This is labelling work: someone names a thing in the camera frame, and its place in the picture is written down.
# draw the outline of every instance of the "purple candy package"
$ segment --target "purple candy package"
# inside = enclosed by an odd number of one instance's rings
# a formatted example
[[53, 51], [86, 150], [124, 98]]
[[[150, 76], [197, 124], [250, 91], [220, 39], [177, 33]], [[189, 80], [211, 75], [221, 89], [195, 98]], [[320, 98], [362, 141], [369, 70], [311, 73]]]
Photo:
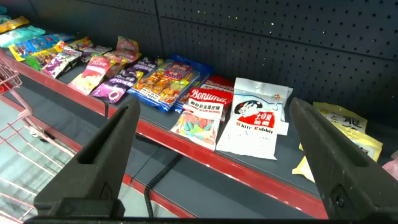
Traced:
[[145, 57], [134, 66], [121, 70], [113, 78], [102, 83], [91, 95], [105, 99], [109, 103], [117, 103], [129, 88], [162, 62], [161, 59], [151, 60]]

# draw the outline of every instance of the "cartoon illustration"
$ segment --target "cartoon illustration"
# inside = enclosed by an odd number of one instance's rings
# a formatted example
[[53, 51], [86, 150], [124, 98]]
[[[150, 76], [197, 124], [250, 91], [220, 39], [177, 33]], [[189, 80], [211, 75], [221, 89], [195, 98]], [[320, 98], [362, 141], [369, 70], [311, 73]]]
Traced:
[[240, 114], [242, 117], [252, 116], [254, 114], [258, 114], [259, 108], [262, 108], [262, 103], [256, 100], [249, 100], [238, 104], [235, 107], [235, 114]]

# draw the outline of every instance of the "store shelf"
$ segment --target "store shelf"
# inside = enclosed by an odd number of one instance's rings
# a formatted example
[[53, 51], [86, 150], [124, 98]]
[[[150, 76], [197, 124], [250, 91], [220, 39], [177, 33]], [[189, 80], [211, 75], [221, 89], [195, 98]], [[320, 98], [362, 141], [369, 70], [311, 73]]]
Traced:
[[[71, 110], [84, 113], [74, 108], [80, 107], [76, 103], [66, 109], [24, 86], [18, 91], [32, 102], [35, 117], [57, 127], [78, 144], [87, 143], [104, 122], [97, 120], [99, 123], [93, 124], [81, 118], [81, 114], [72, 113]], [[9, 94], [6, 97], [15, 101]], [[135, 139], [126, 167], [133, 187], [141, 189], [176, 155], [154, 142]], [[154, 191], [186, 213], [200, 218], [311, 218], [186, 157], [155, 186]]]
[[[11, 66], [18, 69], [23, 75], [22, 81], [27, 88], [38, 93], [46, 91], [44, 95], [47, 95], [48, 98], [54, 94], [47, 93], [47, 91], [55, 91], [68, 100], [72, 100], [98, 114], [105, 114], [105, 105], [102, 101], [91, 96], [83, 96], [67, 87], [67, 83], [84, 70], [85, 64], [71, 69], [68, 73], [62, 75], [59, 80], [54, 80], [33, 70], [24, 63], [16, 62], [13, 58], [8, 57], [7, 59]], [[109, 116], [112, 116], [116, 110], [116, 106], [110, 106]], [[288, 140], [277, 146], [276, 156], [278, 160], [269, 161], [212, 152], [188, 139], [181, 138], [169, 131], [179, 116], [180, 114], [175, 112], [162, 113], [141, 103], [141, 119], [137, 126], [137, 133], [313, 217], [327, 218], [315, 184], [302, 176], [291, 174], [291, 170], [302, 158], [302, 153], [297, 149], [299, 141], [293, 126], [289, 128], [289, 135], [286, 137]]]

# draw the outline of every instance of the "shopping cart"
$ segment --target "shopping cart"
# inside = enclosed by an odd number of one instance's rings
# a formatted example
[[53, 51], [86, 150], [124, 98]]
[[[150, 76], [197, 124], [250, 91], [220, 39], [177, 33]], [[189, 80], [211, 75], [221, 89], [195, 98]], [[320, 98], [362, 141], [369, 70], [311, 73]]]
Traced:
[[[21, 97], [20, 94], [18, 94], [18, 92], [16, 91], [16, 89], [18, 87], [20, 87], [22, 85], [21, 79], [19, 78], [19, 72], [13, 70], [5, 60], [3, 60], [2, 58], [0, 58], [0, 98], [4, 97], [3, 94], [5, 94], [6, 92], [9, 92], [24, 108], [25, 110], [21, 111], [18, 115], [18, 117], [10, 122], [7, 123], [7, 125], [0, 129], [0, 134], [5, 130], [12, 130], [12, 134], [8, 135], [7, 137], [2, 137], [0, 136], [0, 145], [1, 144], [7, 144], [10, 148], [12, 148], [13, 150], [15, 150], [15, 152], [20, 155], [21, 157], [23, 157], [25, 160], [29, 161], [31, 164], [37, 166], [39, 169], [42, 169], [44, 172], [50, 174], [52, 177], [55, 176], [56, 173], [54, 173], [54, 171], [51, 171], [49, 169], [46, 169], [44, 166], [40, 165], [39, 163], [35, 162], [34, 160], [30, 159], [28, 156], [24, 155], [23, 153], [21, 153], [21, 151], [19, 151], [18, 149], [16, 149], [16, 147], [14, 147], [11, 143], [10, 143], [10, 138], [13, 136], [17, 136], [21, 141], [26, 142], [26, 144], [28, 146], [30, 146], [33, 150], [37, 151], [41, 156], [47, 158], [49, 161], [51, 161], [51, 163], [55, 164], [57, 167], [62, 168], [63, 164], [55, 161], [54, 159], [52, 159], [50, 156], [46, 155], [46, 153], [44, 153], [43, 151], [41, 151], [40, 149], [38, 149], [37, 147], [33, 146], [22, 134], [21, 131], [23, 129], [28, 129], [30, 131], [31, 134], [33, 134], [33, 136], [38, 136], [40, 138], [40, 140], [48, 142], [50, 144], [53, 144], [54, 146], [56, 146], [58, 149], [60, 149], [62, 152], [64, 152], [65, 154], [69, 155], [70, 157], [74, 156], [74, 153], [69, 151], [68, 149], [64, 148], [63, 146], [61, 146], [59, 143], [57, 143], [53, 138], [51, 138], [49, 135], [46, 134], [46, 132], [42, 129], [40, 129], [38, 126], [36, 126], [30, 119], [29, 117], [32, 116], [33, 111], [32, 108], [29, 106], [29, 104]], [[22, 121], [24, 123], [24, 126], [21, 128], [15, 128], [14, 124], [18, 121]], [[32, 196], [36, 196], [37, 194], [23, 186], [20, 186], [10, 180], [7, 180], [5, 178], [0, 177], [0, 182], [4, 182], [10, 186], [13, 186], [19, 190], [22, 190]], [[0, 210], [0, 217], [3, 216], [4, 218], [7, 218], [8, 220], [10, 220], [11, 223], [23, 223], [24, 218], [31, 212], [33, 211], [35, 208], [33, 207], [33, 205], [24, 202], [23, 200], [20, 200], [18, 198], [14, 198], [11, 197], [10, 195], [4, 194], [2, 192], [0, 192], [0, 199], [4, 199], [6, 198], [6, 200], [12, 200], [13, 202], [16, 202], [18, 204], [21, 205], [21, 207], [25, 207], [26, 208], [26, 212], [23, 214], [23, 216], [21, 217], [14, 217], [13, 214], [10, 213], [6, 213], [2, 210]]]

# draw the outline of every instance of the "blue candy package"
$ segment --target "blue candy package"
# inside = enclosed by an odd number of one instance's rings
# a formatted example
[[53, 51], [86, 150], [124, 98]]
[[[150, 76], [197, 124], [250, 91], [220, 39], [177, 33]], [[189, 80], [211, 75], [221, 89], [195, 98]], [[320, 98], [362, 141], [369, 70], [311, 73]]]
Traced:
[[127, 92], [136, 95], [148, 105], [166, 112], [200, 80], [205, 80], [214, 71], [188, 58], [172, 55], [165, 63], [148, 73]]
[[45, 30], [34, 26], [18, 28], [0, 35], [0, 47], [8, 47], [11, 44], [18, 44], [22, 41], [40, 37]]
[[15, 59], [21, 62], [32, 53], [52, 48], [59, 41], [67, 41], [72, 38], [74, 38], [74, 36], [69, 34], [50, 34], [26, 40], [18, 44], [12, 44], [8, 48]]

